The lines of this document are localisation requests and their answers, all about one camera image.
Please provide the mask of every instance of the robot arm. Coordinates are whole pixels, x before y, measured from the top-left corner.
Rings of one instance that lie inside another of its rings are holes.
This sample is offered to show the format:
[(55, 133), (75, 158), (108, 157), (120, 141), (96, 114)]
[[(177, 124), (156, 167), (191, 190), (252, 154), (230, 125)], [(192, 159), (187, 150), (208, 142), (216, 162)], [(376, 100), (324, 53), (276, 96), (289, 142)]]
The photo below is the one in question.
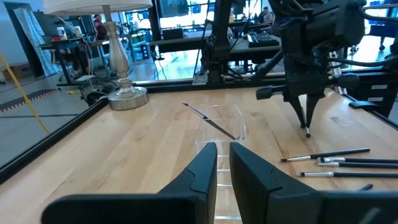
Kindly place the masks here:
[[(269, 0), (276, 17), (289, 17), (280, 25), (280, 39), (284, 56), (286, 81), (284, 86), (266, 86), (257, 91), (257, 99), (270, 98), (282, 92), (310, 137), (310, 124), (315, 106), (325, 97), (326, 86), (339, 84), (355, 87), (355, 75), (332, 78), (328, 64), (337, 61), (328, 58), (330, 52), (359, 44), (364, 35), (364, 0)], [(307, 95), (307, 115), (299, 101)]]

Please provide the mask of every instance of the white wall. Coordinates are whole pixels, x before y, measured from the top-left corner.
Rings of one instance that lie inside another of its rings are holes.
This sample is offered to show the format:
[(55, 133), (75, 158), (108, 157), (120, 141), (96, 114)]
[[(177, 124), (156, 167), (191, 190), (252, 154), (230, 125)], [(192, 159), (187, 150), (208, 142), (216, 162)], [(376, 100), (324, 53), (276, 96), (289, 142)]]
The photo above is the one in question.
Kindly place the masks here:
[[(33, 11), (43, 10), (42, 0), (8, 0), (7, 2), (29, 3)], [(0, 2), (0, 30), (7, 32), (7, 34), (0, 35), (0, 54), (4, 56), (8, 64), (24, 63), (27, 58), (22, 48), (17, 33), (12, 25), (7, 9), (3, 3)]]

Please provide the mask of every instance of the computer monitor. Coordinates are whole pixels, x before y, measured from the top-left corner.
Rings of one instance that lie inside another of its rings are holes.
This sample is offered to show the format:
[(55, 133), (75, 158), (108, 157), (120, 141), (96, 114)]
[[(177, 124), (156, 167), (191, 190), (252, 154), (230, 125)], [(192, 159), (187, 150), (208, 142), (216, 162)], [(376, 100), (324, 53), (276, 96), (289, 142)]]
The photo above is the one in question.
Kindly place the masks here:
[(186, 16), (189, 13), (187, 0), (158, 0), (159, 1), (159, 17)]

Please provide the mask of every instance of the clear acrylic container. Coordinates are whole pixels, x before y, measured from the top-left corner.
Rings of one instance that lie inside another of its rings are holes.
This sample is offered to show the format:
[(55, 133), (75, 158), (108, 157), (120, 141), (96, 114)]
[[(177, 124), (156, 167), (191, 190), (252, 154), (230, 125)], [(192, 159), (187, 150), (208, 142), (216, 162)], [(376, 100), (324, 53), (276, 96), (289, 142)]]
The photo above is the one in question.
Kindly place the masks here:
[(195, 141), (196, 154), (198, 154), (208, 142), (217, 145), (217, 198), (215, 219), (240, 220), (238, 204), (232, 188), (231, 171), (229, 169), (229, 144), (238, 142), (246, 146), (247, 132), (243, 116), (236, 105), (209, 106), (204, 114), (219, 127), (230, 133), (236, 139), (233, 140), (221, 131), (201, 120)]

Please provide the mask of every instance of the lamp stand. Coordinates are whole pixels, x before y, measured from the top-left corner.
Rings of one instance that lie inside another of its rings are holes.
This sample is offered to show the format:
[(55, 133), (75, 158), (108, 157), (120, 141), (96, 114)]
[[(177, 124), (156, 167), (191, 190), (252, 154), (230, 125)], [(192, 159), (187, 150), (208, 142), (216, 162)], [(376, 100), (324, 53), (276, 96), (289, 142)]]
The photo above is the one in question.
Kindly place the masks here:
[(128, 77), (130, 68), (126, 51), (119, 40), (117, 25), (112, 21), (111, 8), (103, 6), (106, 22), (104, 23), (109, 39), (109, 62), (111, 69), (118, 73), (119, 89), (108, 96), (112, 110), (129, 110), (140, 107), (149, 101), (147, 89), (134, 87)]

